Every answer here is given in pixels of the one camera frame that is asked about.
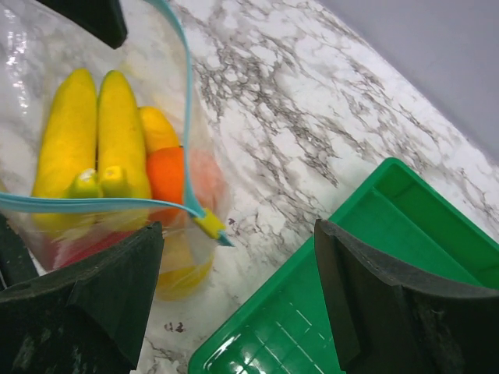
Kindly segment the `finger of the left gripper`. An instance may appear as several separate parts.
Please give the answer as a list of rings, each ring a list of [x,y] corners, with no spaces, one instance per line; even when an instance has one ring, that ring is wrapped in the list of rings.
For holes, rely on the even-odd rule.
[[[125,42],[128,30],[119,0],[40,0],[113,49]]]
[[[1,215],[0,250],[2,291],[39,276],[28,248],[3,215]]]

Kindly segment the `green plastic tray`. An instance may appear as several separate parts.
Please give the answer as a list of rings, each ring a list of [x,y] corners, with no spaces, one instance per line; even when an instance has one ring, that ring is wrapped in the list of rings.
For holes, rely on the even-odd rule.
[[[498,245],[390,157],[188,370],[495,373]]]

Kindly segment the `red apple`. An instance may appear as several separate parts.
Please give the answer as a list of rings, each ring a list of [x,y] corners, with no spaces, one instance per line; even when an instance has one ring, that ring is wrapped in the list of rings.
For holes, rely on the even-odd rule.
[[[52,255],[51,269],[57,270],[108,249],[132,233],[133,231],[111,231],[102,238],[99,238],[96,233],[89,233],[86,237],[67,245],[61,242],[49,242],[48,250]]]

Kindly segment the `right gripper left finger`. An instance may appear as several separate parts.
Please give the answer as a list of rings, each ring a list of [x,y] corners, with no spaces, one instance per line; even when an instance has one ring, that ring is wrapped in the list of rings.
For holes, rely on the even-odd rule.
[[[136,369],[164,240],[150,224],[112,247],[1,293],[3,373]]]

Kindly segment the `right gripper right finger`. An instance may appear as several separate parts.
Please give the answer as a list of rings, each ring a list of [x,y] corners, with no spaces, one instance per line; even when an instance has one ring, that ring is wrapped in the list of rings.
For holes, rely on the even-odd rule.
[[[440,277],[318,220],[314,252],[347,373],[495,373],[498,292]]]

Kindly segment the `clear zip bag teal zipper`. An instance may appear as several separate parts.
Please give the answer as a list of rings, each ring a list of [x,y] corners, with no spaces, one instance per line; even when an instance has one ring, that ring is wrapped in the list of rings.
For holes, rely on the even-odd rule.
[[[1,211],[53,271],[162,226],[155,294],[229,245],[229,188],[166,1],[1,4]]]

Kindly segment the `yellow banana bunch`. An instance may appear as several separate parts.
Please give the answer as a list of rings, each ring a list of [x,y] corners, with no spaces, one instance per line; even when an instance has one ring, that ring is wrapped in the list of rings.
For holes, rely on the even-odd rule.
[[[150,199],[139,108],[126,77],[95,86],[87,69],[60,84],[41,137],[31,195],[49,199]]]

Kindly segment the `yellow lemon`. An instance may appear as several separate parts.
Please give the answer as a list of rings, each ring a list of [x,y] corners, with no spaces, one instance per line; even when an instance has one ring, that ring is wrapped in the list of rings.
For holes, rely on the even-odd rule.
[[[159,109],[151,106],[140,107],[139,114],[143,125],[147,154],[163,148],[181,145],[172,124]]]
[[[184,234],[165,237],[155,298],[176,301],[190,296],[211,271],[214,254],[212,251],[207,254],[207,259],[201,264],[195,264],[193,252]]]

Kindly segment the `yellow peach with leaf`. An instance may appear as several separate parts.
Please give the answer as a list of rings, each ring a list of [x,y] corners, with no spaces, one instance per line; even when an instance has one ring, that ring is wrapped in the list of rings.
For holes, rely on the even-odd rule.
[[[200,205],[225,221],[229,205],[228,183],[214,156],[206,150],[191,149],[189,173]]]

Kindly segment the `orange fruit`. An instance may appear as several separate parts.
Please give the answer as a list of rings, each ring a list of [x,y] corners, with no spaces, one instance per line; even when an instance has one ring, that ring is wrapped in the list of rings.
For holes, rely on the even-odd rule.
[[[152,198],[183,204],[185,179],[184,149],[180,146],[156,150],[147,156],[147,176]],[[186,214],[178,208],[166,208],[150,213],[151,221],[160,221],[164,227],[182,228]]]

